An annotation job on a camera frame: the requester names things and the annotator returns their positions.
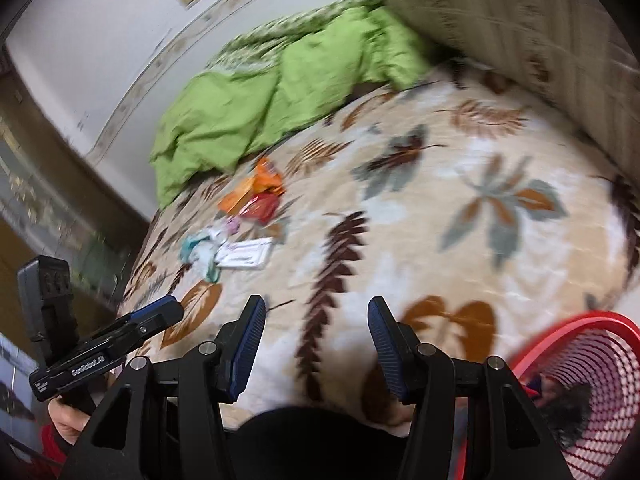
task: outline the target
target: floral blanket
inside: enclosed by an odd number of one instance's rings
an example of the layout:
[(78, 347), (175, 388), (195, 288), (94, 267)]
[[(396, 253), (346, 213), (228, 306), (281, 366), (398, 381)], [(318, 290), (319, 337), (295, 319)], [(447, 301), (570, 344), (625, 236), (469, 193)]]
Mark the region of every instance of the floral blanket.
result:
[(399, 94), (378, 89), (278, 145), (287, 192), (266, 226), (263, 270), (201, 281), (178, 259), (187, 234), (220, 216), (220, 198), (251, 170), (211, 176), (154, 223), (120, 308), (165, 294), (183, 321), (138, 354), (183, 355), (237, 318), (250, 294), (268, 304), (247, 389), (226, 425), (314, 404), (406, 434), (412, 407), (385, 387), (367, 303), (451, 356), (509, 356), (587, 308), (636, 286), (634, 194), (590, 139), (555, 108), (485, 67), (450, 62)]

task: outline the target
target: wall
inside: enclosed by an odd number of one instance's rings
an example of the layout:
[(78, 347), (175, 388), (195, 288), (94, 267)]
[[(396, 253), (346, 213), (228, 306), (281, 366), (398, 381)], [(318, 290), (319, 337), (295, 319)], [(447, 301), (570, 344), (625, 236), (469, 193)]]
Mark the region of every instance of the wall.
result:
[(156, 123), (209, 58), (252, 27), (335, 0), (34, 0), (7, 46), (34, 99), (79, 155), (146, 218)]

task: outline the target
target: red plastic laundry basket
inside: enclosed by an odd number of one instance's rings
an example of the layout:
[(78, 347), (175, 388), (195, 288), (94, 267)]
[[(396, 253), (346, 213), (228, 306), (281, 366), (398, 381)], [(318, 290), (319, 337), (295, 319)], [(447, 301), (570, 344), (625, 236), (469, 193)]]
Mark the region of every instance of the red plastic laundry basket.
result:
[[(613, 312), (583, 314), (543, 333), (509, 359), (509, 364), (519, 379), (541, 372), (564, 386), (587, 382), (591, 385), (593, 412), (589, 425), (564, 457), (576, 480), (599, 478), (622, 450), (638, 418), (638, 327)], [(459, 480), (464, 463), (463, 449), (456, 471)]]

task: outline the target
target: bed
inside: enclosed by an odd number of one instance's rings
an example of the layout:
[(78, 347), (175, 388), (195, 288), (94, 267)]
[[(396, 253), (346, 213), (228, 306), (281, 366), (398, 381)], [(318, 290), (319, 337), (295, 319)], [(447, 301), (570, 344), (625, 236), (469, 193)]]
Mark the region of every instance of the bed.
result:
[[(229, 428), (312, 404), (406, 434), (413, 408), (387, 391), (367, 329), (373, 296), (421, 340), (473, 361), (508, 357), (584, 310), (637, 301), (628, 178), (638, 91), (628, 78), (638, 64), (611, 18), (597, 0), (572, 0), (577, 9), (560, 5), (552, 18), (549, 0), (507, 0), (517, 16), (500, 20), (497, 0), (422, 1), (388, 0), (491, 66), (450, 60), (414, 88), (378, 88), (270, 149), (286, 193), (269, 224), (244, 222), (236, 235), (276, 238), (263, 270), (223, 270), (212, 284), (178, 257), (185, 236), (220, 218), (220, 199), (255, 158), (192, 182), (152, 224), (120, 314), (173, 294), (185, 316), (137, 354), (181, 356), (237, 319), (250, 294), (267, 301), (247, 389), (223, 407)], [(545, 20), (581, 25), (582, 36), (560, 48)], [(617, 121), (615, 138), (602, 115)]]

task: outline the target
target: green fabric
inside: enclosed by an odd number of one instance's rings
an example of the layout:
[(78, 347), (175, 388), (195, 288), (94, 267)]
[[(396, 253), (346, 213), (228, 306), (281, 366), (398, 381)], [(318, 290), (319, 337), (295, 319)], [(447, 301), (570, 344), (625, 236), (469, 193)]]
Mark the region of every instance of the green fabric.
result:
[(413, 85), (427, 46), (382, 0), (343, 0), (228, 43), (165, 112), (150, 161), (169, 205), (199, 171), (234, 170), (340, 106), (358, 82)]

